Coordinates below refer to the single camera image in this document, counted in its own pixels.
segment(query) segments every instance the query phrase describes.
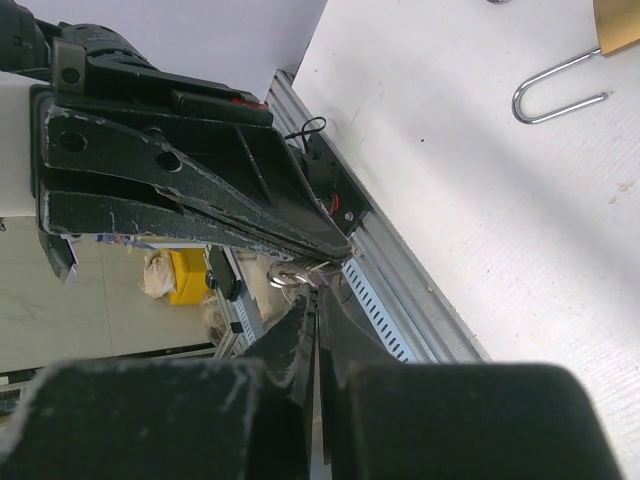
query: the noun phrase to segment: bolt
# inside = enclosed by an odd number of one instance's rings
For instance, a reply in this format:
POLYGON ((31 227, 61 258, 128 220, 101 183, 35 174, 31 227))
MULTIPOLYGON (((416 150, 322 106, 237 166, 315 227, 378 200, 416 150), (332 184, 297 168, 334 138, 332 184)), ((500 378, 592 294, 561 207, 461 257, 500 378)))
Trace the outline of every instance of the bolt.
POLYGON ((80 81, 80 72, 75 68, 65 68, 62 70, 62 80, 69 85, 75 85, 80 81))

